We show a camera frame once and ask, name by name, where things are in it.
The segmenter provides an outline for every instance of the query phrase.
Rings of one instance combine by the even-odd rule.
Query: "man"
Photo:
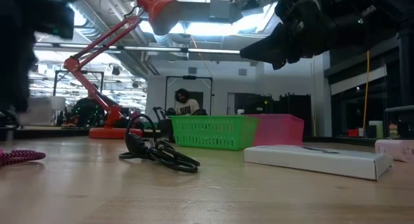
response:
[[[175,106],[177,115],[192,115],[200,109],[199,103],[190,99],[190,92],[185,89],[179,89],[175,92],[175,100],[178,102]]]
[[[78,116],[78,122],[76,127],[85,126],[99,126],[102,125],[101,120],[104,119],[104,109],[95,100],[91,91],[88,91],[86,98],[81,98],[77,101],[72,109],[72,114]]]

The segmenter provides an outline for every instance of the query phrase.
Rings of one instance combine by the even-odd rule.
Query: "black cable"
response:
[[[134,121],[140,117],[148,120],[153,130],[154,139],[141,139],[139,136],[129,133]],[[149,159],[151,161],[158,161],[164,166],[186,173],[197,173],[200,163],[190,157],[183,155],[174,150],[168,142],[164,140],[157,140],[155,125],[149,116],[139,114],[129,120],[125,131],[125,143],[129,152],[121,153],[119,159]]]
[[[137,5],[136,6],[134,6],[133,8],[132,8],[132,10],[129,12],[129,13],[127,13],[127,14],[124,14],[124,18],[127,18],[127,17],[129,17],[134,11],[135,11],[135,9],[136,8],[139,8]]]

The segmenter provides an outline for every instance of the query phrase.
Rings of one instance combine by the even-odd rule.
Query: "red desk lamp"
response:
[[[152,26],[156,35],[167,34],[178,22],[180,15],[179,2],[176,0],[136,0],[139,7],[143,11],[148,12],[149,24]],[[88,90],[92,91],[96,101],[107,111],[107,121],[103,128],[92,128],[89,131],[90,138],[98,139],[123,139],[125,136],[124,128],[114,128],[116,122],[124,116],[120,110],[122,106],[109,102],[108,98],[105,98],[101,92],[95,88],[90,81],[81,73],[81,69],[91,62],[99,54],[105,52],[110,46],[114,45],[117,41],[129,34],[140,23],[140,15],[131,16],[126,15],[125,19],[112,28],[109,32],[99,37],[96,41],[92,42],[88,47],[84,48],[81,52],[71,56],[65,60],[65,68],[73,74],[73,76],[79,80],[79,82]],[[108,43],[101,44],[104,40],[111,37],[114,32],[121,29],[125,24],[129,23],[124,31],[117,37],[110,40]],[[135,133],[142,137],[142,131],[140,129],[131,129],[131,133]]]

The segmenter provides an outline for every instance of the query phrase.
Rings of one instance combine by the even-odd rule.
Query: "lamp base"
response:
[[[92,139],[124,139],[125,138],[124,128],[91,128],[89,130],[89,138]],[[142,137],[141,129],[130,129],[130,133],[135,133]]]

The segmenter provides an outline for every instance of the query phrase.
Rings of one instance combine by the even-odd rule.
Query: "white box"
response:
[[[278,145],[245,149],[245,162],[377,181],[393,165],[393,158],[359,151]]]
[[[23,126],[49,126],[53,125],[52,112],[52,102],[48,97],[29,98],[27,112],[18,113],[16,117]]]

